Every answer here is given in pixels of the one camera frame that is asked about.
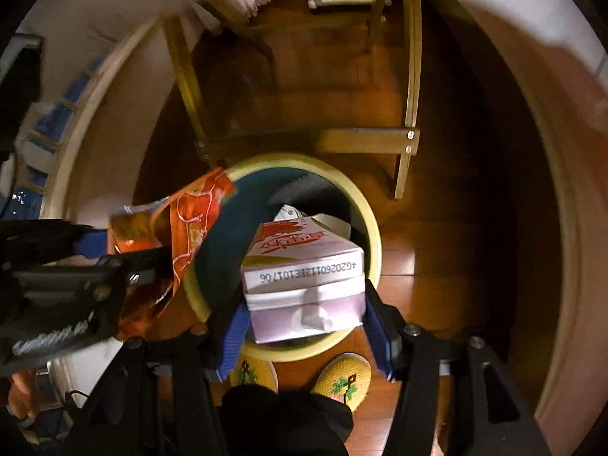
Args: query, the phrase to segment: wooden floor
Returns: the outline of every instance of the wooden floor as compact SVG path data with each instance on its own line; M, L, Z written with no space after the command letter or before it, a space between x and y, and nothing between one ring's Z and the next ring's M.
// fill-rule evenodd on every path
M278 89L265 59L230 33L204 36L193 52L213 134L283 126L394 126L401 122L407 52L401 0L387 9L381 44L363 52L365 30L314 30L267 35L276 57ZM299 9L305 0L273 0L258 22ZM405 196L391 198L392 156L322 158L348 175L367 197L382 235L379 295L406 320L441 337L493 338L508 346L515 274L512 211L500 190L499 154L486 132L476 85L447 29L423 3L423 67L418 126ZM177 90L159 118L139 176L135 202L165 196L205 171ZM264 151L264 146L256 148ZM239 153L234 153L235 160ZM155 336L172 336L196 318L178 295ZM342 352L372 361L365 335L355 330L332 350L302 362L276 364L282 389L310 387ZM378 371L355 413L347 442L352 455L381 454L399 385Z

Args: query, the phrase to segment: orange plastic bag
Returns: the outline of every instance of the orange plastic bag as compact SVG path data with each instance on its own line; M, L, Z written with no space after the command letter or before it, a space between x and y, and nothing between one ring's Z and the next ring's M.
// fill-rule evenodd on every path
M145 337L181 285L196 251L220 214L222 200L232 193L221 168L198 178L168 198L128 207L110 217L108 252L123 253L171 245L173 279L127 289L117 338Z

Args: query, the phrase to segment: trash can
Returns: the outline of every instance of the trash can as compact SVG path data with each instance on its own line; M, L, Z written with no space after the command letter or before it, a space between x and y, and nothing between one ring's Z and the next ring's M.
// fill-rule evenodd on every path
M309 216L325 213L350 223L351 240L365 252L366 276L378 286L378 224L366 198L346 175L323 161L287 153L255 156L228 168L226 174L235 193L224 203L184 279L188 301L200 321L235 292L242 259L259 224L272 221L284 204ZM247 339L243 350L262 360L293 362L330 349L350 332L265 345Z

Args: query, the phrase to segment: yellow slipper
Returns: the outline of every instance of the yellow slipper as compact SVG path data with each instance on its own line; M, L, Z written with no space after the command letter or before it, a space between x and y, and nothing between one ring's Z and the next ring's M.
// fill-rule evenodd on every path
M257 384L279 392L277 371L271 362L251 358L241 353L235 369L229 374L230 385Z
M344 403L354 412L365 399L371 380L370 362L356 353L343 353L323 369L312 392Z

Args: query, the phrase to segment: wooden chair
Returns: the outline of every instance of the wooden chair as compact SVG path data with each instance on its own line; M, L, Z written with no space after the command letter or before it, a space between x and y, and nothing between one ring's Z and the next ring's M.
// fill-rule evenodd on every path
M368 16L361 13L332 13L307 16L305 18L277 23L275 25L249 26L234 9L221 0L205 0L200 4L220 22L238 36L247 39L268 60L274 78L274 56L261 36L281 29L292 31L301 29L335 29L365 25L368 29L366 51L372 51L381 34L384 0L376 0ZM196 134L197 149L206 162L212 166L221 163L234 152L239 156L256 154L255 146L263 143L266 150L302 150L345 154L395 154L397 162L394 173L394 198L400 199L405 189L405 180L411 156L418 152L419 130L416 128L418 94L420 90L421 65L421 5L420 0L403 0L405 25L405 45L408 49L409 67L407 93L404 98L403 128L311 128L298 130L270 130L245 133L240 136L208 138L204 132L206 112L196 73L181 26L179 17L162 19L166 43L175 71L177 86L184 106Z

